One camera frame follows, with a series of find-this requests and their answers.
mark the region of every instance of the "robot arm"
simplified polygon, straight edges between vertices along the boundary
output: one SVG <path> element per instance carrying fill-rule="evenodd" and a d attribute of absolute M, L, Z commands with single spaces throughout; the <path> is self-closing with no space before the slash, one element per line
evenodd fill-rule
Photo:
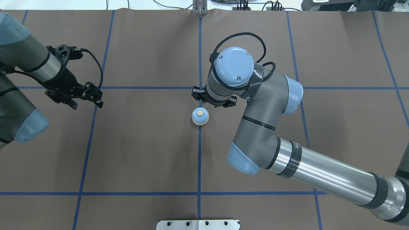
<path fill-rule="evenodd" d="M 98 87 L 91 82 L 79 84 L 66 68 L 69 60 L 82 58 L 82 52 L 88 52 L 99 66 Z M 49 126 L 44 115 L 6 77 L 10 73 L 35 79 L 56 103 L 76 109 L 78 104 L 73 98 L 79 98 L 92 101 L 99 108 L 103 106 L 102 68 L 91 52 L 66 45 L 45 47 L 13 16 L 0 13 L 0 148 L 13 140 L 26 143 Z"/>
<path fill-rule="evenodd" d="M 383 178 L 275 136 L 281 114 L 291 114 L 301 102 L 302 85 L 272 73 L 274 64 L 267 70 L 253 63 L 242 48 L 230 47 L 217 53 L 220 45 L 211 55 L 206 86 L 193 87 L 192 96 L 215 107 L 234 106 L 233 94 L 247 100 L 227 155 L 231 166 L 251 175 L 264 168 L 369 209 L 384 221 L 409 225 L 409 146 L 400 174 Z"/>

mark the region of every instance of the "black tape band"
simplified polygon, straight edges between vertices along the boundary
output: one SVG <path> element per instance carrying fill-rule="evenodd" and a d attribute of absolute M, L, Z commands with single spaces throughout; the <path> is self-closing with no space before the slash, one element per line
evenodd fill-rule
<path fill-rule="evenodd" d="M 386 222 L 390 222 L 390 223 L 395 223 L 395 222 L 403 220 L 409 213 L 409 186 L 403 180 L 399 178 L 398 180 L 402 183 L 403 188 L 405 189 L 406 200 L 405 200 L 405 205 L 403 206 L 402 211 L 400 211 L 400 213 L 397 216 L 395 216 L 394 218 L 390 220 L 385 220 Z"/>
<path fill-rule="evenodd" d="M 407 172 L 407 171 L 403 171 L 403 170 L 398 169 L 398 170 L 396 170 L 395 176 L 400 176 L 402 178 L 405 178 L 405 179 L 409 180 L 409 172 Z"/>
<path fill-rule="evenodd" d="M 361 206 L 366 209 L 374 209 L 374 208 L 381 206 L 385 202 L 388 196 L 388 183 L 383 177 L 373 172 L 369 172 L 369 173 L 372 174 L 376 180 L 375 196 L 369 203 L 365 205 L 358 205 L 358 206 Z"/>
<path fill-rule="evenodd" d="M 5 143 L 5 144 L 11 143 L 11 141 L 4 140 L 3 138 L 0 138 L 0 142 L 3 142 L 3 143 Z"/>
<path fill-rule="evenodd" d="M 264 127 L 264 128 L 271 129 L 271 130 L 273 130 L 273 131 L 276 130 L 276 127 L 271 126 L 271 125 L 266 124 L 266 123 L 263 123 L 263 122 L 261 122 L 261 121 L 255 120 L 255 119 L 250 118 L 250 117 L 243 116 L 242 119 L 244 119 L 244 120 L 246 120 L 246 121 L 249 121 L 249 122 L 251 122 L 251 123 L 255 123 L 255 124 L 257 124 L 257 125 L 259 125 L 259 126 L 262 126 L 262 127 Z"/>
<path fill-rule="evenodd" d="M 4 95 L 6 95 L 6 94 L 8 94 L 9 92 L 13 92 L 13 91 L 16 91 L 16 90 L 18 90 L 17 87 L 13 87 L 13 88 L 6 89 L 6 90 L 4 90 L 3 92 L 0 92 L 0 97 L 1 97 L 1 96 L 4 96 Z"/>
<path fill-rule="evenodd" d="M 280 174 L 277 174 L 279 176 L 282 176 L 284 178 L 290 178 L 294 175 L 294 173 L 297 171 L 298 166 L 300 165 L 301 161 L 301 155 L 302 155 L 302 147 L 300 144 L 292 142 L 292 151 L 291 151 L 291 157 L 290 161 L 288 162 L 288 165 L 285 167 L 284 171 Z"/>
<path fill-rule="evenodd" d="M 34 71 L 40 69 L 41 67 L 43 67 L 48 62 L 48 60 L 50 59 L 50 56 L 51 56 L 51 53 L 50 53 L 50 51 L 48 51 L 47 57 L 43 60 L 43 62 L 40 65 L 38 65 L 34 69 L 24 70 L 24 72 L 31 73 L 31 72 L 34 72 Z"/>
<path fill-rule="evenodd" d="M 277 156 L 279 155 L 280 146 L 281 146 L 281 139 L 279 137 L 277 137 L 276 153 L 274 153 L 273 159 L 271 160 L 270 164 L 267 166 L 267 168 L 266 168 L 267 170 L 269 170 L 273 166 L 274 162 L 276 162 Z"/>

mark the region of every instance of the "black cable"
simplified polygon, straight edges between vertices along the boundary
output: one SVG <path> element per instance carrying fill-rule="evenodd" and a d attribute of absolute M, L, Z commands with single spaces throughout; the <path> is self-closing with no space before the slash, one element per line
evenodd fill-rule
<path fill-rule="evenodd" d="M 153 1 L 154 1 L 156 4 L 158 4 L 158 5 L 160 5 L 160 6 L 163 6 L 163 7 L 167 7 L 167 8 L 189 9 L 190 7 L 193 6 L 193 4 L 192 4 L 192 5 L 190 5 L 190 6 L 186 7 L 186 8 L 181 8 L 181 7 L 168 7 L 168 6 L 165 6 L 165 5 L 160 4 L 160 3 L 157 2 L 156 0 L 153 0 Z"/>
<path fill-rule="evenodd" d="M 226 85 L 226 84 L 219 78 L 219 76 L 218 76 L 217 73 L 216 73 L 216 68 L 214 67 L 214 60 L 216 59 L 217 50 L 220 48 L 220 46 L 221 46 L 223 43 L 225 43 L 227 40 L 229 40 L 229 39 L 231 39 L 231 38 L 234 38 L 234 37 L 237 37 L 237 36 L 241 36 L 241 35 L 250 35 L 250 36 L 253 36 L 253 37 L 255 37 L 256 39 L 258 39 L 258 40 L 261 42 L 261 44 L 263 45 L 263 55 L 261 56 L 261 58 L 260 58 L 258 61 L 256 61 L 256 63 L 259 63 L 259 62 L 265 57 L 265 54 L 266 54 L 266 52 L 267 52 L 267 49 L 266 49 L 266 47 L 265 47 L 264 41 L 263 41 L 258 35 L 254 34 L 254 33 L 251 33 L 251 32 L 241 32 L 241 33 L 232 34 L 232 35 L 226 37 L 226 38 L 223 39 L 221 42 L 219 42 L 219 44 L 217 44 L 217 46 L 214 48 L 213 53 L 210 55 L 210 59 L 209 59 L 209 60 L 210 60 L 210 63 L 211 63 L 210 69 L 212 70 L 213 75 L 214 75 L 214 77 L 216 78 L 217 82 L 218 82 L 220 85 L 222 85 L 223 87 L 225 87 L 225 88 L 227 88 L 227 89 L 230 89 L 230 90 L 234 90 L 234 91 L 246 90 L 246 89 L 249 88 L 249 84 L 248 84 L 247 86 L 241 87 L 241 88 L 234 88 L 234 87 L 231 87 L 231 86 Z M 265 81 L 265 80 L 267 80 L 268 78 L 270 78 L 271 75 L 273 74 L 274 70 L 275 70 L 275 64 L 274 64 L 274 62 L 267 62 L 267 65 L 270 64 L 270 63 L 273 65 L 273 69 L 270 71 L 270 73 L 267 74 L 266 77 L 263 78 L 262 81 Z"/>
<path fill-rule="evenodd" d="M 266 65 L 272 65 L 273 68 L 272 68 L 271 71 L 270 71 L 271 74 L 269 73 L 267 76 L 265 76 L 265 77 L 263 78 L 262 82 L 263 82 L 263 81 L 266 81 L 267 79 L 269 79 L 269 78 L 271 77 L 271 75 L 273 74 L 274 70 L 276 70 L 276 64 L 275 64 L 274 62 L 269 61 L 269 62 L 266 62 L 266 63 L 263 64 L 263 66 L 266 66 Z"/>
<path fill-rule="evenodd" d="M 279 8 L 279 1 L 277 0 L 277 1 L 274 3 L 273 9 L 271 9 L 271 10 L 278 10 L 278 8 Z"/>
<path fill-rule="evenodd" d="M 297 11 L 301 11 L 301 10 L 296 9 L 296 8 L 288 8 L 288 7 L 286 7 L 286 8 L 280 8 L 279 10 L 282 10 L 282 9 L 295 9 L 295 10 L 297 10 Z"/>
<path fill-rule="evenodd" d="M 97 65 L 98 65 L 98 67 L 99 67 L 99 71 L 101 72 L 101 78 L 100 78 L 100 80 L 99 80 L 99 85 L 98 85 L 97 89 L 96 89 L 94 92 L 92 92 L 92 93 L 90 93 L 90 94 L 88 94 L 88 95 L 86 95 L 86 96 L 73 96 L 73 95 L 70 95 L 70 94 L 63 93 L 63 92 L 61 92 L 61 91 L 59 91 L 59 90 L 57 90 L 57 89 L 55 89 L 55 88 L 53 88 L 53 87 L 51 87 L 51 86 L 48 86 L 47 84 L 44 84 L 43 82 L 39 81 L 39 80 L 38 80 L 36 77 L 34 77 L 33 75 L 28 74 L 28 73 L 26 73 L 26 72 L 21 72 L 21 71 L 18 71 L 18 70 L 14 70 L 13 73 L 18 73 L 18 74 L 22 74 L 22 75 L 29 76 L 29 77 L 31 77 L 32 79 L 36 80 L 36 81 L 37 81 L 41 86 L 43 86 L 44 88 L 46 88 L 46 89 L 48 89 L 48 90 L 52 90 L 52 91 L 54 91 L 54 92 L 56 92 L 56 93 L 58 93 L 58 94 L 61 94 L 61 95 L 63 95 L 63 96 L 66 96 L 66 97 L 68 97 L 68 98 L 79 98 L 79 99 L 82 99 L 82 98 L 90 98 L 90 97 L 91 97 L 92 95 L 94 95 L 94 94 L 101 88 L 101 86 L 102 86 L 102 82 L 103 82 L 103 71 L 102 71 L 102 67 L 101 67 L 101 65 L 99 64 L 97 58 L 91 53 L 91 51 L 89 51 L 89 50 L 87 50 L 87 49 L 82 49 L 82 48 L 80 49 L 80 51 L 81 51 L 81 52 L 89 53 L 89 54 L 91 55 L 91 57 L 92 57 L 92 58 L 95 60 L 95 62 L 97 63 Z"/>
<path fill-rule="evenodd" d="M 266 6 L 267 4 L 269 4 L 269 3 L 271 3 L 271 10 L 273 10 L 273 6 L 274 6 L 274 2 L 273 2 L 273 1 L 268 1 L 268 2 L 264 3 L 264 6 L 263 6 L 263 8 L 262 8 L 261 10 L 264 10 L 265 6 Z"/>

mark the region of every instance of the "small blue and white object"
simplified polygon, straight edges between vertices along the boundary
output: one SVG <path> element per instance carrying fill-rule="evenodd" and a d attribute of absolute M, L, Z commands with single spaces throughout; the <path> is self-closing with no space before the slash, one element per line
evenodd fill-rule
<path fill-rule="evenodd" d="M 209 120 L 209 113 L 205 108 L 199 107 L 193 111 L 192 120 L 196 125 L 204 125 Z"/>
<path fill-rule="evenodd" d="M 254 61 L 245 49 L 229 47 L 217 56 L 214 67 L 220 80 L 236 87 L 246 83 L 253 75 Z"/>

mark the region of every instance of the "blue tape line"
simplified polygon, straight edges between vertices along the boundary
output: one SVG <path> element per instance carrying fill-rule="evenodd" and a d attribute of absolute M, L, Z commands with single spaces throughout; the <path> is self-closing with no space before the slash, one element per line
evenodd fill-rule
<path fill-rule="evenodd" d="M 24 17 L 23 17 L 23 21 L 21 21 L 21 24 L 24 25 L 25 20 L 27 19 L 27 14 L 28 14 L 28 10 L 26 10 Z"/>
<path fill-rule="evenodd" d="M 315 209 L 317 210 L 317 217 L 318 217 L 318 227 L 319 227 L 319 230 L 322 230 L 321 211 L 319 210 L 318 192 L 316 189 L 314 189 L 314 198 L 315 198 Z"/>
<path fill-rule="evenodd" d="M 305 90 L 394 90 L 395 87 L 304 86 Z"/>
<path fill-rule="evenodd" d="M 78 196 L 78 192 L 0 192 L 0 196 Z"/>
<path fill-rule="evenodd" d="M 103 64 L 102 64 L 102 72 L 104 72 L 104 70 L 105 70 L 105 63 L 106 63 L 106 58 L 107 58 L 107 55 L 108 55 L 109 42 L 110 42 L 110 38 L 111 38 L 111 31 L 112 31 L 112 25 L 113 25 L 113 22 L 114 22 L 114 16 L 115 16 L 115 10 L 112 11 L 112 15 L 111 15 L 111 22 L 110 22 L 110 26 L 109 26 L 108 38 L 107 38 L 107 41 L 106 41 L 105 54 L 104 54 Z M 85 173 L 87 171 L 88 157 L 89 157 L 90 149 L 91 149 L 91 140 L 92 140 L 92 135 L 94 133 L 94 125 L 95 125 L 96 115 L 97 115 L 97 106 L 94 107 L 94 114 L 93 114 L 93 117 L 92 117 L 90 136 L 88 138 L 87 153 L 85 155 L 85 160 L 84 160 L 84 168 L 83 168 L 83 171 L 82 171 L 81 184 L 80 184 L 80 188 L 79 188 L 79 194 L 78 194 L 77 206 L 76 206 L 76 209 L 75 209 L 75 216 L 74 216 L 74 223 L 72 225 L 72 230 L 76 229 L 79 208 L 81 206 L 81 197 L 82 197 L 82 191 L 83 191 L 83 188 L 84 188 Z"/>
<path fill-rule="evenodd" d="M 297 81 L 300 82 L 299 77 L 298 77 L 297 61 L 295 59 L 294 43 L 293 43 L 292 33 L 291 33 L 291 22 L 290 22 L 290 16 L 289 16 L 288 11 L 286 11 L 286 14 L 287 14 L 288 34 L 290 36 L 290 43 L 291 43 L 292 59 L 293 59 L 293 62 L 294 62 L 295 77 L 296 77 Z M 305 134 L 305 137 L 306 137 L 306 140 L 307 140 L 307 146 L 308 146 L 308 148 L 310 148 L 310 139 L 308 137 L 307 122 L 306 122 L 306 116 L 305 116 L 305 113 L 304 113 L 304 104 L 303 104 L 302 101 L 300 103 L 300 109 L 301 109 L 301 116 L 303 118 L 304 134 Z M 313 194 L 314 194 L 314 198 L 315 198 L 315 209 L 317 210 L 317 219 L 318 219 L 319 230 L 322 230 L 321 213 L 320 213 L 320 210 L 319 210 L 319 203 L 318 203 L 318 194 L 317 194 L 317 190 L 315 188 L 314 188 Z"/>
<path fill-rule="evenodd" d="M 181 86 L 102 86 L 101 89 L 133 89 L 133 90 L 191 90 L 192 87 Z"/>
<path fill-rule="evenodd" d="M 79 192 L 0 192 L 0 196 L 78 196 Z M 268 196 L 314 195 L 310 191 L 294 192 L 82 192 L 81 196 Z M 328 195 L 317 191 L 317 195 Z"/>
<path fill-rule="evenodd" d="M 17 86 L 19 89 L 45 89 L 42 86 Z M 190 86 L 102 86 L 105 90 L 191 90 Z M 304 86 L 305 90 L 394 90 L 395 87 L 337 87 L 337 86 Z M 409 87 L 398 87 L 409 90 Z"/>
<path fill-rule="evenodd" d="M 303 101 L 301 101 L 300 103 L 300 109 L 301 109 L 301 116 L 303 118 L 303 124 L 304 124 L 304 135 L 307 139 L 307 147 L 310 149 L 310 138 L 308 137 L 308 129 L 307 129 L 307 122 L 306 122 L 306 115 L 304 113 Z"/>
<path fill-rule="evenodd" d="M 199 87 L 202 87 L 202 18 L 199 18 Z"/>
<path fill-rule="evenodd" d="M 109 42 L 111 40 L 111 32 L 112 32 L 112 25 L 114 23 L 114 16 L 115 16 L 115 10 L 112 11 L 112 15 L 111 15 L 111 24 L 109 26 L 108 39 L 106 41 L 105 54 L 104 54 L 103 63 L 102 63 L 102 72 L 104 72 L 105 70 L 105 63 L 106 63 L 106 58 L 108 56 Z"/>
<path fill-rule="evenodd" d="M 403 115 L 405 116 L 406 125 L 409 127 L 409 119 L 408 119 L 408 116 L 406 114 L 406 110 L 405 110 L 405 106 L 403 105 L 402 98 L 400 97 L 400 93 L 399 93 L 399 90 L 398 90 L 398 85 L 396 84 L 396 80 L 395 80 L 395 77 L 393 75 L 392 68 L 391 68 L 391 65 L 389 63 L 389 59 L 388 59 L 388 56 L 387 56 L 386 51 L 385 51 L 385 47 L 384 47 L 383 42 L 382 42 L 381 34 L 380 34 L 379 28 L 378 28 L 378 22 L 376 21 L 374 11 L 372 11 L 372 16 L 373 16 L 373 22 L 375 23 L 376 33 L 378 34 L 379 43 L 381 44 L 382 52 L 384 54 L 386 64 L 388 65 L 389 73 L 391 74 L 393 85 L 395 86 L 395 89 L 396 89 L 396 94 L 398 95 L 400 107 L 402 108 Z"/>
<path fill-rule="evenodd" d="M 85 155 L 84 167 L 83 167 L 83 170 L 82 170 L 82 177 L 81 177 L 81 184 L 80 184 L 80 187 L 79 187 L 77 206 L 76 206 L 76 209 L 75 209 L 74 223 L 72 225 L 73 230 L 76 229 L 76 224 L 77 224 L 77 220 L 78 220 L 79 207 L 81 205 L 81 197 L 82 197 L 82 191 L 83 191 L 83 188 L 84 188 L 85 173 L 87 171 L 88 157 L 90 155 L 91 140 L 92 140 L 92 135 L 94 133 L 94 125 L 95 125 L 95 116 L 96 115 L 97 115 L 97 106 L 94 107 L 94 115 L 92 116 L 90 136 L 88 138 L 87 153 Z"/>
<path fill-rule="evenodd" d="M 200 193 L 202 191 L 202 126 L 199 126 L 198 137 L 198 219 L 200 220 Z"/>
<path fill-rule="evenodd" d="M 297 69 L 297 61 L 295 60 L 295 51 L 294 51 L 294 43 L 292 41 L 292 33 L 291 33 L 291 24 L 290 24 L 290 16 L 288 11 L 285 12 L 287 14 L 287 24 L 288 24 L 288 34 L 290 36 L 290 44 L 291 44 L 291 52 L 292 52 L 292 61 L 294 62 L 294 71 L 295 71 L 295 79 L 300 82 L 298 78 L 298 69 Z"/>
<path fill-rule="evenodd" d="M 266 195 L 314 195 L 313 191 L 293 192 L 201 192 L 202 196 L 266 196 Z"/>
<path fill-rule="evenodd" d="M 199 87 L 202 87 L 202 18 L 199 18 Z M 201 197 L 202 191 L 202 126 L 198 132 L 198 220 L 201 219 Z"/>
<path fill-rule="evenodd" d="M 288 11 L 286 11 L 285 13 L 286 13 L 286 15 L 287 15 L 288 34 L 289 34 L 289 36 L 290 36 L 292 60 L 293 60 L 293 62 L 294 62 L 294 70 L 295 70 L 295 78 L 297 79 L 298 82 L 300 82 L 300 79 L 298 78 L 297 61 L 296 61 L 296 59 L 295 59 L 294 42 L 293 42 L 293 40 L 292 40 L 290 16 L 289 16 Z M 308 138 L 307 122 L 306 122 L 306 117 L 305 117 L 305 113 L 304 113 L 304 105 L 303 105 L 303 102 L 302 102 L 302 101 L 301 101 L 301 103 L 300 103 L 300 109 L 301 109 L 301 115 L 302 115 L 303 123 L 304 123 L 304 133 L 305 133 L 305 136 L 306 136 L 307 145 L 308 145 L 308 148 L 310 148 L 310 139 Z"/>
<path fill-rule="evenodd" d="M 83 196 L 197 196 L 197 192 L 83 192 Z"/>

